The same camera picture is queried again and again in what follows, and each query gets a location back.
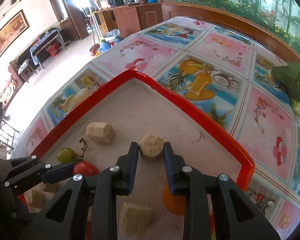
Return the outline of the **blue kettle on floor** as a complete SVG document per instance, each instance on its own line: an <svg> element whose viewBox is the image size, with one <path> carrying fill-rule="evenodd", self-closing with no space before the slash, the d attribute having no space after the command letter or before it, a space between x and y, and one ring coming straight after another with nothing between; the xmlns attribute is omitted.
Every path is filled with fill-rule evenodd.
<svg viewBox="0 0 300 240"><path fill-rule="evenodd" d="M100 54L103 54L104 52L108 51L110 48L111 48L111 44L106 40L102 40L100 42L99 52Z"/></svg>

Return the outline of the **green leafy vegetable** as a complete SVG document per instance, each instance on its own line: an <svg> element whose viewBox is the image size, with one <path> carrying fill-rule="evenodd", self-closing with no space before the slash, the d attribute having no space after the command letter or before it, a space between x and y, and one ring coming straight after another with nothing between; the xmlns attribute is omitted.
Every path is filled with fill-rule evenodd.
<svg viewBox="0 0 300 240"><path fill-rule="evenodd" d="M277 66L272 69L271 75L283 85L290 97L294 114L300 119L300 65L289 62L286 66Z"/></svg>

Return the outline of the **green grape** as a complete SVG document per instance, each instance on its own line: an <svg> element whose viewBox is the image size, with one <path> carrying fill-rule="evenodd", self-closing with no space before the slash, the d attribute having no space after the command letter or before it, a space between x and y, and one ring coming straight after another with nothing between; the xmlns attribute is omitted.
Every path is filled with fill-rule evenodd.
<svg viewBox="0 0 300 240"><path fill-rule="evenodd" d="M58 151L57 159L60 163L71 163L75 160L80 160L81 156L78 155L73 149L65 147Z"/></svg>

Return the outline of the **orange mandarin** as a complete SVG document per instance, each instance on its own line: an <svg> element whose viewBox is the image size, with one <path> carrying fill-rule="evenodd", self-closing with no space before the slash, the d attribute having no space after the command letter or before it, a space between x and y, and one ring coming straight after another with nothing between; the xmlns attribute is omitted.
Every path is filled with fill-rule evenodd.
<svg viewBox="0 0 300 240"><path fill-rule="evenodd" d="M185 196L174 196L166 184L162 190L162 200L166 209L177 216L185 215Z"/></svg>

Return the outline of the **fruit print tablecloth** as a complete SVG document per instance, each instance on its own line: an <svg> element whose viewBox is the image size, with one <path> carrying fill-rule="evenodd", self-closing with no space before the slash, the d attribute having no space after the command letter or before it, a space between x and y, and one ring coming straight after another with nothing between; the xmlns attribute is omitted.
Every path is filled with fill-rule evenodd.
<svg viewBox="0 0 300 240"><path fill-rule="evenodd" d="M250 154L249 193L282 239L300 222L300 119L271 75L286 62L230 29L176 16L88 62L41 110L58 124L88 95L129 69L194 104Z"/></svg>

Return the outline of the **small beige biscuit block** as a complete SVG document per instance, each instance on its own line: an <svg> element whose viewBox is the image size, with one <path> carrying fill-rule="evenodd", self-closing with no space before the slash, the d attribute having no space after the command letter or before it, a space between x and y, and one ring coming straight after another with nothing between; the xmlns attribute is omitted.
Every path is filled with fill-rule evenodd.
<svg viewBox="0 0 300 240"><path fill-rule="evenodd" d="M110 144L114 139L114 129L106 122L91 122L86 129L89 140L99 144Z"/></svg>

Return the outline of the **wooden sideboard cabinet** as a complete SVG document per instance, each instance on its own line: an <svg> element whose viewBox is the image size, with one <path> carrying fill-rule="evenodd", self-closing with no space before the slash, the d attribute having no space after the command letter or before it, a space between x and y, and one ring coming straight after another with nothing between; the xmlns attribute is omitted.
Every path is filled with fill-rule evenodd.
<svg viewBox="0 0 300 240"><path fill-rule="evenodd" d="M117 28L122 38L163 22L160 3L123 5L96 12L106 31Z"/></svg>

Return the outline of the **round beige biscuit block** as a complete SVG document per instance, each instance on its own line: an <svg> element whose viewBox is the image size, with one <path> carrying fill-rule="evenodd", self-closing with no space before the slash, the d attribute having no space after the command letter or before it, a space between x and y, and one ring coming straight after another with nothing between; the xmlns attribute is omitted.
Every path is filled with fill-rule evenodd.
<svg viewBox="0 0 300 240"><path fill-rule="evenodd" d="M155 161L163 153L164 140L155 135L147 134L139 143L139 152L145 161Z"/></svg>

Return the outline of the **red rimmed white tray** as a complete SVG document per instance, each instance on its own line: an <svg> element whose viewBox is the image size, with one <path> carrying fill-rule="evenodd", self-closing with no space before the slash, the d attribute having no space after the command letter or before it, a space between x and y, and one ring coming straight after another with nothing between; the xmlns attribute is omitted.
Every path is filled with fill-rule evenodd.
<svg viewBox="0 0 300 240"><path fill-rule="evenodd" d="M131 142L141 142L153 134L170 142L187 165L210 176L227 174L242 190L254 172L249 154L221 125L182 96L134 70L121 73L80 105L71 106L69 114L56 125L48 120L46 110L39 111L15 155L34 154L56 164L61 148L80 151L79 141L87 139L87 127L92 122L106 122L115 133L109 144L87 140L84 159L99 170L114 165Z"/></svg>

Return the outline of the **red tomato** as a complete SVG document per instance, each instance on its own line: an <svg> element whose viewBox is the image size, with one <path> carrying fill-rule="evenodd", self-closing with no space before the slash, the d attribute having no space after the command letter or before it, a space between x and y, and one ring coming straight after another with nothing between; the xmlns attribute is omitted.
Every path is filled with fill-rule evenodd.
<svg viewBox="0 0 300 240"><path fill-rule="evenodd" d="M72 171L73 175L81 174L84 177L92 177L100 174L99 169L87 161L78 162Z"/></svg>

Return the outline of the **large beige biscuit block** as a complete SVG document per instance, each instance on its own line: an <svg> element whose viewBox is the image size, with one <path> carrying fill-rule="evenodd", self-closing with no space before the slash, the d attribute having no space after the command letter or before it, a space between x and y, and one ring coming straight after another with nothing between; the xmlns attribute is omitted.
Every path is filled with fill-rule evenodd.
<svg viewBox="0 0 300 240"><path fill-rule="evenodd" d="M153 210L136 203L124 202L119 216L119 232L126 237L145 237Z"/></svg>

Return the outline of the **framed wall painting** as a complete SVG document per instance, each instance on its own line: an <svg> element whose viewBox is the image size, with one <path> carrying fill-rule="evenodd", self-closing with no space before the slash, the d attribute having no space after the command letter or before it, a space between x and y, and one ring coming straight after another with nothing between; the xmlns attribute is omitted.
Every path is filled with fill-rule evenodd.
<svg viewBox="0 0 300 240"><path fill-rule="evenodd" d="M0 29L0 58L7 48L29 27L23 10L20 10Z"/></svg>

